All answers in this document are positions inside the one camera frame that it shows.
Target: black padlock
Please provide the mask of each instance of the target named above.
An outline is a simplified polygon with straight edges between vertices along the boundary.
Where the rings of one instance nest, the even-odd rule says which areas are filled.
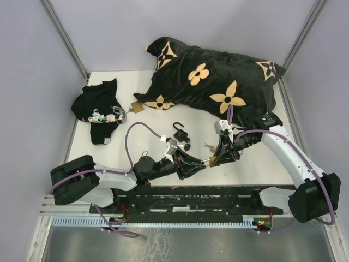
[[[178,127],[176,127],[176,125],[180,125],[181,127],[184,127],[181,123],[179,122],[176,122],[173,124],[173,127],[177,130],[177,132],[173,135],[173,137],[175,139],[177,139],[178,142],[187,142],[187,141],[190,141],[190,139],[188,138],[188,133],[179,129]]]

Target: metal frame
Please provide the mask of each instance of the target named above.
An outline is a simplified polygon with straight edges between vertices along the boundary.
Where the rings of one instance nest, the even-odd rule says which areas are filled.
[[[331,245],[331,249],[334,258],[338,262],[348,262],[349,261],[349,248],[347,242],[345,241],[342,228],[339,224],[338,217],[336,215],[336,223],[331,226],[325,226],[328,240]]]
[[[59,17],[56,13],[56,11],[53,8],[53,5],[49,0],[40,0],[41,4],[44,7],[44,10],[46,11],[48,17],[50,18],[53,26],[55,27],[58,35],[60,36],[63,44],[67,48],[69,54],[71,55],[72,59],[74,60],[77,68],[79,69],[81,75],[88,79],[89,73],[83,66],[83,63],[81,59],[79,58],[76,49],[74,48],[73,42],[71,41],[70,37],[68,36],[67,32],[64,30],[61,21],[59,20]]]
[[[53,195],[45,195],[41,216],[98,216],[89,213],[90,205],[86,202],[76,201],[70,205],[57,206]]]
[[[39,217],[26,262],[39,262],[42,260],[51,224],[51,216]]]
[[[304,43],[304,40],[309,35],[312,27],[316,23],[317,19],[319,18],[327,2],[328,0],[317,0],[313,5],[313,7],[311,8],[308,17],[306,18],[305,23],[298,34],[297,40],[294,42],[290,52],[286,56],[284,64],[282,65],[284,68],[286,68],[286,70],[290,68],[300,47],[302,46],[302,44]]]

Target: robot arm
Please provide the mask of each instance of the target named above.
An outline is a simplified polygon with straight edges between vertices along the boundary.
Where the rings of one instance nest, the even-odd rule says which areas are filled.
[[[245,132],[248,134],[235,141],[237,135],[233,134],[233,126],[229,125],[227,120],[217,121],[214,128],[220,141],[214,156],[209,160],[210,167],[235,162],[240,159],[239,151],[258,142],[263,142],[281,161],[296,187],[296,190],[276,187],[261,190],[259,196],[264,206],[290,210],[294,217],[302,223],[327,214],[329,208],[324,193],[318,180],[312,174],[312,171],[315,171],[325,185],[333,209],[337,209],[340,190],[339,178],[334,173],[327,175],[297,145],[295,147],[299,153],[296,153],[288,143],[291,140],[290,136],[275,114],[260,116],[254,108],[250,107],[241,110],[238,117],[245,130],[250,130],[250,132]],[[282,135],[286,141],[274,134],[263,133],[265,131]],[[51,171],[52,184],[56,184],[79,171],[99,170],[81,177],[77,176],[74,180],[64,182],[57,187],[53,193],[56,205],[66,205],[81,200],[106,207],[114,201],[115,196],[111,188],[123,191],[138,190],[149,187],[149,181],[153,179],[177,173],[178,177],[183,180],[207,167],[200,159],[183,152],[175,140],[165,137],[162,140],[166,142],[167,146],[165,157],[155,162],[149,156],[142,156],[130,174],[127,174],[127,170],[117,169],[114,171],[124,172],[125,175],[108,173],[106,170],[113,169],[94,163],[91,156],[83,156],[53,169]],[[302,158],[311,164],[311,170]]]

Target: black pillow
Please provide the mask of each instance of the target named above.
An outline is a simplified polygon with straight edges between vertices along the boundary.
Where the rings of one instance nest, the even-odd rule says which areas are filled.
[[[147,93],[134,94],[139,101],[158,110],[184,104],[222,119],[233,105],[236,124],[245,106],[254,106],[259,114],[274,109],[273,85],[286,71],[272,61],[189,46],[169,37],[153,42],[147,52],[157,57],[157,68]]]

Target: purple cable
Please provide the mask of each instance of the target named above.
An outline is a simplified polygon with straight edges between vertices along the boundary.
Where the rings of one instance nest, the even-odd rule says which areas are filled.
[[[247,130],[247,131],[243,131],[243,132],[239,133],[238,136],[235,139],[235,142],[238,141],[241,136],[246,135],[246,134],[250,134],[250,133],[268,133],[268,134],[276,135],[276,136],[280,137],[281,139],[283,139],[283,141],[287,140],[286,137],[284,137],[283,135],[280,135],[280,134],[278,134],[276,132],[273,132],[273,131],[270,131],[270,130],[255,129],[255,130]],[[300,152],[300,150],[290,140],[287,141],[287,143],[299,155],[299,157],[302,159],[302,161],[305,163],[305,165],[309,168],[309,170],[312,170],[311,164],[303,156],[303,154]],[[335,222],[335,217],[334,217],[334,210],[333,210],[333,206],[332,206],[332,203],[331,203],[331,199],[329,198],[329,195],[327,193],[326,187],[323,184],[323,182],[322,182],[321,178],[319,177],[319,175],[317,174],[317,172],[315,170],[312,170],[311,172],[315,176],[316,180],[318,181],[318,183],[319,183],[319,185],[320,185],[320,187],[321,187],[321,189],[323,191],[323,194],[325,196],[326,203],[328,205],[328,209],[329,209],[329,212],[330,212],[330,215],[331,215],[331,221],[330,222],[323,221],[323,220],[321,220],[319,218],[316,218],[316,220],[321,222],[321,223],[323,223],[323,224],[325,224],[325,225],[333,225],[334,222]]]
[[[148,130],[150,132],[152,132],[157,138],[161,138],[161,136],[159,134],[157,134],[154,130],[152,130],[147,124],[143,123],[143,122],[136,122],[136,123],[133,123],[129,129],[127,130],[126,132],[126,136],[125,136],[125,149],[126,149],[126,154],[127,154],[127,157],[130,161],[130,165],[131,165],[131,168],[129,171],[126,172],[126,174],[130,174],[133,170],[133,163],[132,163],[132,159],[131,159],[131,156],[130,156],[130,153],[129,153],[129,150],[128,150],[128,146],[127,146],[127,139],[128,139],[128,136],[129,136],[129,133],[130,133],[130,130],[132,129],[132,127],[134,127],[135,125],[137,124],[141,124],[143,126],[145,126],[146,128],[148,128]],[[72,174],[70,176],[67,176],[66,178],[60,180],[59,182],[57,182],[56,184],[54,184],[50,190],[49,190],[49,194],[53,194],[53,191],[59,187],[61,184],[67,182],[68,180],[72,179],[72,178],[75,178],[77,176],[81,176],[81,175],[84,175],[84,174],[88,174],[88,173],[93,173],[93,172],[108,172],[108,173],[113,173],[113,174],[118,174],[118,175],[125,175],[124,172],[118,172],[118,171],[114,171],[114,170],[103,170],[103,169],[90,169],[90,170],[85,170],[85,171],[81,171],[81,172],[77,172],[75,174]],[[117,233],[117,234],[120,234],[124,237],[130,237],[130,238],[136,238],[136,237],[139,237],[139,235],[135,232],[128,232],[128,231],[117,231],[115,228],[113,228],[113,226],[108,222],[108,220],[105,218],[105,216],[102,214],[99,206],[97,205],[94,205],[94,207],[96,208],[97,212],[100,214],[101,218],[104,220],[104,222],[111,228],[111,230],[114,232],[114,233]]]
[[[137,124],[141,124],[141,125],[145,126],[145,127],[148,128],[149,131],[152,132],[157,138],[161,138],[160,135],[158,135],[154,130],[152,130],[148,125],[144,124],[143,122],[136,122],[136,123],[133,123],[133,124],[129,127],[129,129],[128,129],[127,132],[126,132],[126,136],[125,136],[125,149],[126,149],[126,154],[127,154],[128,159],[129,159],[131,168],[130,168],[129,171],[126,172],[127,175],[130,174],[130,173],[132,172],[132,169],[133,169],[132,159],[131,159],[131,156],[130,156],[130,153],[129,153],[129,150],[128,150],[128,146],[127,146],[127,139],[128,139],[128,136],[129,136],[129,133],[130,133],[132,127],[134,127],[134,126],[137,125]],[[63,184],[64,182],[67,182],[68,180],[70,180],[70,179],[72,179],[72,178],[75,178],[75,177],[80,176],[80,175],[88,174],[88,173],[103,172],[103,171],[104,171],[103,169],[90,169],[90,170],[81,171],[81,172],[72,174],[72,175],[70,175],[70,176],[67,176],[66,178],[60,180],[58,183],[56,183],[55,185],[53,185],[53,186],[50,188],[49,193],[52,194],[54,189],[56,189],[56,188],[59,187],[61,184]],[[125,175],[124,172],[118,172],[118,171],[114,171],[114,170],[105,170],[105,171],[107,171],[108,173],[113,173],[113,174],[118,174],[118,175]]]
[[[81,172],[77,172],[75,174],[72,174],[70,176],[67,176],[66,178],[60,180],[59,182],[57,182],[56,184],[54,184],[50,190],[49,190],[49,194],[53,194],[53,190],[55,190],[57,187],[59,187],[61,184],[67,182],[68,180],[71,180],[74,177],[77,176],[81,176],[84,174],[88,174],[88,173],[93,173],[93,172],[103,172],[103,171],[107,171],[108,173],[114,173],[114,174],[118,174],[118,175],[124,175],[125,173],[123,172],[118,172],[118,171],[114,171],[114,170],[103,170],[103,169],[90,169],[90,170],[85,170],[85,171],[81,171]]]
[[[234,114],[234,106],[229,105],[228,108],[228,124],[231,124],[233,122],[233,114]]]
[[[155,135],[157,138],[161,138],[160,135],[158,135],[152,128],[150,128],[147,124],[145,124],[145,123],[143,123],[143,122],[135,122],[135,123],[133,123],[133,124],[129,127],[129,129],[128,129],[127,132],[126,132],[126,136],[125,136],[125,149],[126,149],[126,155],[127,155],[128,159],[129,159],[129,161],[130,161],[131,168],[130,168],[129,171],[126,172],[126,174],[131,173],[131,172],[132,172],[132,169],[133,169],[133,162],[132,162],[132,159],[131,159],[131,156],[130,156],[130,152],[129,152],[129,149],[128,149],[128,146],[127,146],[127,140],[128,140],[129,133],[130,133],[132,127],[134,127],[134,126],[137,125],[137,124],[141,124],[141,125],[145,126],[146,128],[148,128],[148,130],[149,130],[150,132],[153,133],[153,135]]]
[[[111,229],[114,233],[119,234],[119,235],[122,235],[122,236],[124,236],[124,237],[131,238],[131,239],[135,239],[136,237],[139,237],[139,234],[137,234],[137,233],[135,233],[135,232],[118,231],[118,230],[116,230],[116,229],[109,223],[109,221],[105,218],[105,216],[102,214],[102,211],[100,210],[99,206],[94,205],[94,204],[92,204],[92,205],[96,208],[98,214],[101,216],[101,218],[104,220],[104,222],[108,225],[108,227],[110,227],[110,229]]]

